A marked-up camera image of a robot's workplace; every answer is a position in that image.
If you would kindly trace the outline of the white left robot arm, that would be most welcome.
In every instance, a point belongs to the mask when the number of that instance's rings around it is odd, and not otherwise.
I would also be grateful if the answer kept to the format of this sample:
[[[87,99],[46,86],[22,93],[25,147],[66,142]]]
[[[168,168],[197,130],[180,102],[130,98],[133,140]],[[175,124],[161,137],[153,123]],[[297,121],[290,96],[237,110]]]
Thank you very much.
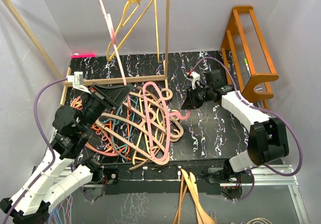
[[[103,170],[93,158],[83,161],[61,181],[56,179],[79,155],[87,143],[88,131],[106,111],[116,110],[133,90],[133,85],[92,84],[82,96],[82,109],[59,107],[53,127],[57,133],[48,150],[23,187],[12,197],[1,200],[5,219],[13,223],[45,223],[53,209],[68,195],[88,182],[99,183]]]

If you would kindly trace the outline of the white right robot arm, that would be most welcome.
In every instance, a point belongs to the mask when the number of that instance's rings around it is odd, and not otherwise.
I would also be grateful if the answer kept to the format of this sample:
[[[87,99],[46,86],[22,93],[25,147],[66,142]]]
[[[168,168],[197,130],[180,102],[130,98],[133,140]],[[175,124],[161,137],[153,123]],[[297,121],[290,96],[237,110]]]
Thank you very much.
[[[205,77],[206,84],[202,84],[198,73],[193,71],[187,75],[192,85],[187,90],[187,97],[181,109],[198,109],[205,102],[217,102],[236,117],[249,132],[247,149],[226,160],[223,168],[214,172],[213,176],[235,182],[243,171],[289,154],[283,121],[254,109],[233,85],[225,85],[220,70],[208,71]]]

